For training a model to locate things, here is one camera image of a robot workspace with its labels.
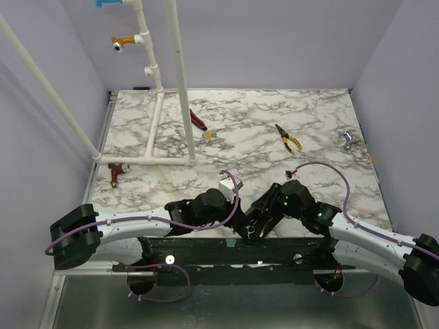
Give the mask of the silver hair scissors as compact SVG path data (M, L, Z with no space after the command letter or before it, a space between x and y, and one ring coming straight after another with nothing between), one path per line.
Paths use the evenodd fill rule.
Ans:
M257 220L252 220L245 226L244 236L249 240L257 237Z

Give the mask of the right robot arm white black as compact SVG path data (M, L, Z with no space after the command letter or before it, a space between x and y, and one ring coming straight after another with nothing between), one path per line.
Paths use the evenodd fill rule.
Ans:
M299 220L308 231L333 239L316 250L323 268L335 264L367 269L403 285L414 299L438 305L438 241L389 232L350 218L342 209L317 202L297 180L274 185L274 208Z

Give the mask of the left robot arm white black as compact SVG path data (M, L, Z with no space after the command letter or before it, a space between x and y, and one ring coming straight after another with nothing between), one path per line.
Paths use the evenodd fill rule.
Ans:
M121 215L98 213L92 204L82 204L50 226L51 243L45 254L52 256L55 269L68 270L83 265L116 241L181 236L221 226L237 230L245 219L240 198L228 200L216 188L193 199Z

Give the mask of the black zip tool case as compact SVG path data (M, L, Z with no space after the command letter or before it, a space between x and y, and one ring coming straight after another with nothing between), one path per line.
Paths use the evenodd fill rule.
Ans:
M251 206L245 212L247 221L235 231L242 239L249 245L258 245L274 229L279 223L270 217L270 208L274 201L274 189L272 186L260 196L256 201L251 203ZM252 220L257 220L257 237L255 239L247 239L245 234L245 226Z

